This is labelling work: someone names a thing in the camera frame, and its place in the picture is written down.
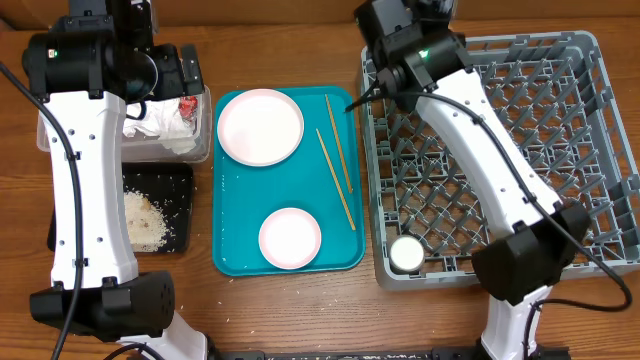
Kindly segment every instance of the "gray dish rack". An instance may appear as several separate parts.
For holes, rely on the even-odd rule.
[[[640,177],[595,37],[584,31],[467,39],[492,106],[535,171],[593,220],[587,248],[618,273],[640,269]],[[362,51],[361,92],[375,79]],[[387,290],[477,283],[471,255],[493,239],[446,145],[393,101],[361,109],[373,252]],[[388,249],[401,234],[426,250],[419,273],[396,274]],[[603,274],[583,256],[563,279]]]

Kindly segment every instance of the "pink plate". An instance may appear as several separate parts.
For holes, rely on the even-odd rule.
[[[318,255],[322,236],[318,222],[308,212],[280,209],[262,223],[260,251],[271,265],[284,270],[299,269]]]
[[[298,105],[271,89],[236,96],[218,120],[222,149],[249,166],[269,166],[286,159],[300,144],[303,133],[304,119]]]

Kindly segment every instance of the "wooden table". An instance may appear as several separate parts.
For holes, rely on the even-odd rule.
[[[589,30],[599,40],[627,136],[640,156],[640,20],[637,18],[457,22],[469,36]],[[26,81],[20,57],[31,33],[0,33],[0,60]],[[238,26],[163,29],[158,42],[195,43],[212,97],[256,87],[336,84],[355,96],[363,42],[354,25]],[[44,359],[58,330],[29,314],[29,294],[49,286],[52,253],[45,238],[53,193],[48,154],[35,146],[36,110],[0,79],[0,351],[1,358]],[[360,149],[362,192],[366,168]],[[141,271],[167,269],[176,309],[222,350],[419,350],[471,345],[487,317],[479,287],[390,293],[376,283],[370,241],[346,272],[238,278],[211,260],[211,160],[197,164],[191,245],[185,254],[139,256]],[[640,273],[625,277],[640,298]],[[614,304],[604,278],[565,281],[556,297]],[[570,346],[575,359],[640,357],[640,306],[622,314],[548,307],[538,331],[548,346]],[[70,336],[63,358],[101,359],[115,348]]]

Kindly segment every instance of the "chopstick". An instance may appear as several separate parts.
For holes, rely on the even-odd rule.
[[[347,200],[344,199],[344,194],[342,193],[342,189],[340,188],[340,183],[338,182],[338,177],[336,176],[336,172],[335,170],[333,170],[333,165],[331,164],[329,153],[327,153],[327,148],[324,146],[324,141],[322,141],[322,135],[320,135],[320,130],[316,129],[316,133],[318,133],[318,139],[320,139],[320,145],[322,145],[322,151],[324,151],[324,157],[327,159],[329,170],[331,170],[331,175],[333,175],[333,181],[336,183],[336,188],[338,189],[338,193],[340,194],[340,199],[342,200],[342,206],[344,206],[344,211],[347,213],[347,218],[349,218],[349,224],[351,224],[351,230],[356,231],[356,225],[353,223],[353,219],[351,218],[351,212],[349,211]]]
[[[338,153],[340,154],[340,161],[342,161],[342,170],[344,171],[344,177],[347,179],[347,190],[349,194],[353,192],[351,186],[351,179],[349,178],[349,171],[347,170],[347,163],[344,161],[344,154],[342,153],[342,145],[340,144],[340,137],[338,136],[338,129],[336,128],[336,121],[333,119],[333,111],[331,111],[331,103],[329,102],[329,96],[324,94],[325,100],[327,100],[327,109],[329,109],[329,117],[331,118],[331,126],[333,126],[333,135],[336,138],[336,144],[338,144]]]

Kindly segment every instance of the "teal tray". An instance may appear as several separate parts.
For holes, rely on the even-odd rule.
[[[277,89],[290,96],[304,116],[304,135],[296,151],[283,162],[256,168],[226,155],[217,136],[222,109],[242,91],[223,96],[216,105],[213,152],[213,262],[229,276],[345,270],[356,266],[365,252],[364,208],[360,164],[353,113],[344,113],[352,102],[335,86]],[[325,94],[329,95],[353,193],[346,180]],[[335,183],[324,158],[316,128],[320,130],[336,175],[349,205],[356,231],[351,230]],[[316,258],[297,270],[282,270],[262,256],[258,234],[262,222],[274,211],[296,207],[310,213],[320,225],[322,246]]]

